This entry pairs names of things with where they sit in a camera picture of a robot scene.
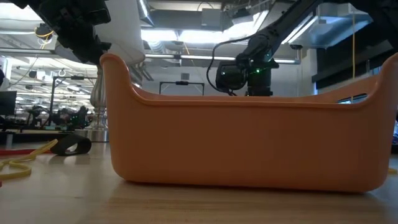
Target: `fluorescent light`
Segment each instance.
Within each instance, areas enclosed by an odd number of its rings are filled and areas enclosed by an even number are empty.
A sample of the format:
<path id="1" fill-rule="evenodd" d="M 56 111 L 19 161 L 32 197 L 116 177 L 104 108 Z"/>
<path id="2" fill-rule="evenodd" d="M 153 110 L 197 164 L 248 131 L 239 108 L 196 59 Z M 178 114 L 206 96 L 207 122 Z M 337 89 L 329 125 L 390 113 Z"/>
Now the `fluorescent light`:
<path id="1" fill-rule="evenodd" d="M 174 55 L 164 55 L 164 54 L 145 54 L 146 58 L 174 58 Z"/>
<path id="2" fill-rule="evenodd" d="M 224 41 L 222 32 L 207 30 L 185 30 L 178 40 L 195 44 L 214 44 Z"/>
<path id="3" fill-rule="evenodd" d="M 224 30 L 223 34 L 229 39 L 237 39 L 240 37 L 246 37 L 250 32 L 252 32 L 252 28 L 253 22 L 242 22 Z"/>
<path id="4" fill-rule="evenodd" d="M 307 16 L 280 44 L 286 44 L 310 19 L 311 16 Z"/>
<path id="5" fill-rule="evenodd" d="M 86 89 L 81 88 L 80 91 L 85 91 L 86 93 L 91 93 L 91 91 L 88 91 Z"/>
<path id="6" fill-rule="evenodd" d="M 214 60 L 229 60 L 229 61 L 233 61 L 235 60 L 234 57 L 214 57 Z"/>
<path id="7" fill-rule="evenodd" d="M 147 11 L 147 7 L 144 3 L 144 0 L 139 0 L 139 4 L 141 5 L 142 11 L 144 13 L 144 16 L 147 17 L 148 16 L 148 11 Z"/>
<path id="8" fill-rule="evenodd" d="M 66 82 L 66 81 L 62 81 L 61 79 L 56 79 L 55 81 L 57 81 L 57 82 L 61 82 L 61 83 L 63 83 L 63 84 L 65 84 L 65 85 L 70 85 L 70 83 L 68 83 L 68 82 Z"/>
<path id="9" fill-rule="evenodd" d="M 296 60 L 286 60 L 286 59 L 274 59 L 276 63 L 286 63 L 286 64 L 295 64 L 298 61 Z"/>
<path id="10" fill-rule="evenodd" d="M 12 3 L 0 3 L 0 19 L 36 22 L 42 21 L 42 19 L 29 6 L 21 9 Z"/>
<path id="11" fill-rule="evenodd" d="M 48 96 L 51 97 L 51 93 L 31 93 L 31 92 L 19 92 L 18 95 L 30 95 L 30 96 Z M 63 94 L 63 93 L 54 93 L 54 96 L 78 96 L 84 99 L 90 99 L 90 95 L 81 95 L 81 94 Z"/>
<path id="12" fill-rule="evenodd" d="M 254 25 L 253 25 L 252 34 L 256 33 L 260 29 L 261 24 L 264 22 L 264 20 L 268 15 L 268 12 L 269 12 L 268 10 L 265 10 L 253 16 Z"/>
<path id="13" fill-rule="evenodd" d="M 181 59 L 211 60 L 211 56 L 181 55 Z M 235 60 L 234 57 L 214 57 L 215 60 Z"/>
<path id="14" fill-rule="evenodd" d="M 2 53 L 20 53 L 20 54 L 47 54 L 53 55 L 51 50 L 35 50 L 35 49 L 12 49 L 12 48 L 0 48 Z"/>
<path id="15" fill-rule="evenodd" d="M 312 18 L 312 20 L 310 22 L 307 23 L 307 25 L 305 25 L 303 27 L 303 29 L 301 29 L 297 34 L 295 34 L 289 41 L 288 43 L 292 43 L 293 41 L 295 41 L 297 38 L 299 38 L 308 28 L 310 28 L 310 26 L 318 20 L 318 16 L 315 16 L 314 18 Z"/>
<path id="16" fill-rule="evenodd" d="M 174 30 L 141 30 L 141 38 L 148 42 L 177 40 Z"/>
<path id="17" fill-rule="evenodd" d="M 70 90 L 74 90 L 74 91 L 80 91 L 80 88 L 78 88 L 76 86 L 68 86 L 67 88 Z"/>

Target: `ceiling light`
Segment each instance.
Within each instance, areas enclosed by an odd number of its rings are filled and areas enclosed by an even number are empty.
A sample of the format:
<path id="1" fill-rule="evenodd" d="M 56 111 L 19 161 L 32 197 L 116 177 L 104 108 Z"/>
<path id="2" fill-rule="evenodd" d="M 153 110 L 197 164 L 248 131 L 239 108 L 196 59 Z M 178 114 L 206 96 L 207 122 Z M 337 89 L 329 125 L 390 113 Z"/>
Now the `ceiling light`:
<path id="1" fill-rule="evenodd" d="M 307 16 L 280 44 L 286 44 L 310 19 L 311 16 Z"/>
<path id="2" fill-rule="evenodd" d="M 63 80 L 61 80 L 61 79 L 56 79 L 55 81 L 57 81 L 57 82 L 60 82 L 60 83 L 63 83 L 63 84 L 65 84 L 65 85 L 69 85 L 70 83 L 68 83 L 68 82 L 66 82 L 66 81 L 63 81 Z"/>
<path id="3" fill-rule="evenodd" d="M 174 41 L 177 35 L 174 30 L 141 30 L 141 38 L 148 42 Z"/>
<path id="4" fill-rule="evenodd" d="M 181 55 L 181 59 L 211 60 L 212 56 Z M 235 60 L 234 57 L 214 57 L 215 60 Z"/>
<path id="5" fill-rule="evenodd" d="M 142 9 L 142 11 L 144 13 L 144 16 L 148 17 L 148 11 L 147 11 L 147 7 L 146 7 L 146 5 L 144 3 L 144 0 L 139 0 L 139 4 L 141 5 L 141 9 Z"/>
<path id="6" fill-rule="evenodd" d="M 164 55 L 164 54 L 145 54 L 146 58 L 174 58 L 174 55 Z"/>
<path id="7" fill-rule="evenodd" d="M 237 39 L 247 36 L 252 32 L 253 22 L 243 22 L 231 26 L 229 29 L 224 30 L 224 35 L 229 39 Z"/>
<path id="8" fill-rule="evenodd" d="M 224 41 L 222 32 L 207 30 L 185 30 L 178 40 L 195 44 L 214 44 Z"/>
<path id="9" fill-rule="evenodd" d="M 0 18 L 17 21 L 42 21 L 29 6 L 21 9 L 12 3 L 0 3 Z"/>
<path id="10" fill-rule="evenodd" d="M 296 60 L 286 60 L 286 59 L 274 59 L 276 63 L 284 63 L 284 64 L 295 64 L 298 63 Z"/>
<path id="11" fill-rule="evenodd" d="M 85 91 L 86 93 L 91 93 L 91 91 L 88 91 L 86 89 L 81 88 L 80 91 Z"/>
<path id="12" fill-rule="evenodd" d="M 233 24 L 240 24 L 243 22 L 252 22 L 253 16 L 246 8 L 239 9 L 233 16 L 232 16 L 232 23 Z"/>
<path id="13" fill-rule="evenodd" d="M 262 25 L 262 23 L 264 22 L 264 20 L 266 19 L 267 15 L 268 15 L 268 12 L 269 12 L 268 10 L 265 10 L 265 11 L 255 14 L 253 16 L 254 25 L 253 25 L 253 30 L 252 30 L 251 34 L 256 33 L 260 29 L 260 26 Z"/>
<path id="14" fill-rule="evenodd" d="M 30 96 L 47 96 L 51 97 L 51 93 L 31 93 L 31 92 L 19 92 L 18 95 L 30 95 Z M 78 96 L 79 98 L 90 99 L 90 95 L 80 95 L 80 94 L 64 94 L 64 93 L 54 93 L 54 96 L 64 97 L 64 96 Z"/>
<path id="15" fill-rule="evenodd" d="M 295 34 L 289 41 L 288 43 L 292 43 L 293 41 L 295 41 L 297 38 L 299 38 L 308 28 L 310 28 L 310 26 L 318 20 L 318 16 L 314 16 L 314 18 L 311 19 L 310 22 L 307 23 L 307 25 L 305 25 L 303 27 L 303 29 L 301 29 L 297 34 Z"/>
<path id="16" fill-rule="evenodd" d="M 68 86 L 67 88 L 70 90 L 73 90 L 73 91 L 80 91 L 80 88 L 78 88 L 76 86 Z"/>

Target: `orange plastic bin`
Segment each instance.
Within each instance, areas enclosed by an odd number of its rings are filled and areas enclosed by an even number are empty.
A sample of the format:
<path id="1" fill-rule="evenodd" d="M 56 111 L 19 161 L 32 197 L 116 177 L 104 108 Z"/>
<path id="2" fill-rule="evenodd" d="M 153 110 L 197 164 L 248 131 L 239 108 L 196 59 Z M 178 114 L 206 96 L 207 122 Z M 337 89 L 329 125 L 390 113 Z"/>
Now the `orange plastic bin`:
<path id="1" fill-rule="evenodd" d="M 131 85 L 118 56 L 101 64 L 112 164 L 126 180 L 365 192 L 386 178 L 398 54 L 380 75 L 298 98 L 156 95 Z"/>

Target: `desk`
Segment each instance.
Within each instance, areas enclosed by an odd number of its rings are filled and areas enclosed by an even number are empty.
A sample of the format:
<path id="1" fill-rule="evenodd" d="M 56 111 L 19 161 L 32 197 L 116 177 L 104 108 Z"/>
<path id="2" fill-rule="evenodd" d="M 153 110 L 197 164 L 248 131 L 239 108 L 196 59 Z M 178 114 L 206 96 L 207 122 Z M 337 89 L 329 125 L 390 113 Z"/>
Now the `desk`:
<path id="1" fill-rule="evenodd" d="M 28 164 L 30 177 L 0 188 L 0 223 L 398 223 L 396 175 L 363 195 L 132 184 L 100 143 L 88 155 Z"/>

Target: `ceiling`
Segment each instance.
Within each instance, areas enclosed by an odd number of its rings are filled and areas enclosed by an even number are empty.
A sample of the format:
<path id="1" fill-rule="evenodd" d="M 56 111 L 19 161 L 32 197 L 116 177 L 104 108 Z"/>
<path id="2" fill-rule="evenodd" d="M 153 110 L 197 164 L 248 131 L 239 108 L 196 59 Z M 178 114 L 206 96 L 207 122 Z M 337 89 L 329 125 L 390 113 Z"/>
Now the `ceiling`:
<path id="1" fill-rule="evenodd" d="M 260 23 L 257 29 L 261 29 L 279 18 L 280 15 L 282 15 L 282 12 L 287 10 L 293 2 L 294 1 L 278 0 L 210 0 L 206 2 L 194 0 L 148 0 L 147 4 L 150 8 L 149 17 L 152 17 L 155 22 L 160 21 L 155 23 L 160 28 L 143 26 L 142 29 L 173 30 L 173 32 L 175 32 L 177 35 L 177 38 L 181 38 L 181 35 L 185 30 L 197 29 L 197 27 L 191 27 L 192 29 L 189 29 L 189 27 L 185 26 L 193 26 L 192 24 L 197 24 L 197 20 L 202 21 L 202 12 L 213 8 L 219 11 L 221 10 L 222 13 L 227 14 L 227 21 L 221 21 L 220 26 L 212 27 L 211 30 L 213 32 L 225 33 L 225 30 L 228 31 L 232 26 L 230 15 L 236 12 L 236 10 L 247 6 L 250 6 L 249 11 L 253 15 L 257 14 L 259 16 L 262 12 L 267 12 L 265 13 L 265 16 L 259 20 Z M 49 78 L 46 80 L 38 80 L 36 78 L 29 78 L 29 76 L 26 74 L 28 73 L 27 70 L 30 68 L 50 76 L 57 76 L 59 73 L 63 74 L 63 72 L 65 72 L 66 77 L 74 75 L 91 78 L 96 77 L 96 67 L 94 65 L 85 65 L 82 63 L 72 62 L 70 60 L 61 58 L 58 55 L 54 55 L 53 50 L 56 49 L 56 47 L 62 48 L 62 46 L 57 45 L 56 35 L 51 42 L 47 43 L 45 46 L 43 45 L 43 40 L 38 39 L 33 33 L 34 28 L 37 27 L 42 21 L 31 9 L 27 8 L 21 10 L 13 7 L 12 4 L 8 4 L 7 7 L 9 7 L 6 9 L 7 13 L 0 12 L 0 48 L 25 50 L 44 48 L 52 51 L 50 55 L 23 53 L 5 54 L 0 51 L 0 55 L 3 54 L 12 63 L 11 83 L 19 82 L 17 85 L 14 85 L 12 89 L 17 90 L 21 97 L 24 98 L 25 101 L 23 103 L 31 105 L 30 102 L 34 101 L 39 96 L 36 94 L 40 93 L 39 97 L 44 99 L 44 101 L 41 101 L 42 104 L 44 106 L 48 106 L 50 98 L 52 79 Z M 327 15 L 324 15 L 324 18 L 327 16 L 330 22 L 333 21 L 333 18 L 339 17 L 339 15 L 328 12 Z M 320 22 L 316 22 L 313 26 L 306 30 L 306 32 L 303 34 L 303 37 L 298 38 L 293 44 L 299 44 L 300 41 L 305 42 L 307 40 L 312 40 L 314 35 L 318 36 L 318 30 L 320 29 L 317 29 L 317 26 L 319 27 L 322 22 L 325 22 L 321 21 L 322 19 L 322 16 L 320 16 Z M 203 27 L 203 22 L 199 22 L 199 26 L 201 26 L 199 27 L 201 30 L 209 30 L 209 27 Z M 155 52 L 153 46 L 151 46 L 151 41 L 144 39 L 146 53 L 210 56 L 211 50 L 216 44 L 216 42 L 201 43 L 197 41 L 181 42 L 159 40 L 158 42 L 160 42 L 162 47 L 160 51 Z M 224 45 L 216 51 L 216 55 L 222 57 L 235 57 L 238 53 L 242 52 L 246 46 L 247 42 Z M 296 50 L 292 50 L 287 43 L 279 47 L 278 51 L 275 53 L 275 58 L 300 61 L 298 52 Z M 181 73 L 189 73 L 191 82 L 206 83 L 205 68 L 208 66 L 209 61 L 147 58 L 145 64 L 145 71 L 152 77 L 152 79 L 148 80 L 148 78 L 142 76 L 140 73 L 132 73 L 132 78 L 135 80 L 135 82 L 174 82 L 180 80 Z M 215 69 L 212 69 L 210 75 L 212 77 L 215 75 Z M 60 102 L 57 105 L 59 107 L 70 106 L 72 108 L 75 107 L 73 105 L 86 105 L 91 107 L 89 97 L 90 91 L 93 87 L 93 81 L 94 80 L 89 79 L 65 80 L 69 86 L 80 86 L 80 91 L 74 91 L 68 88 L 68 85 L 62 83 L 59 84 L 59 86 L 55 89 L 55 101 Z M 32 85 L 32 89 L 27 90 L 27 85 Z"/>

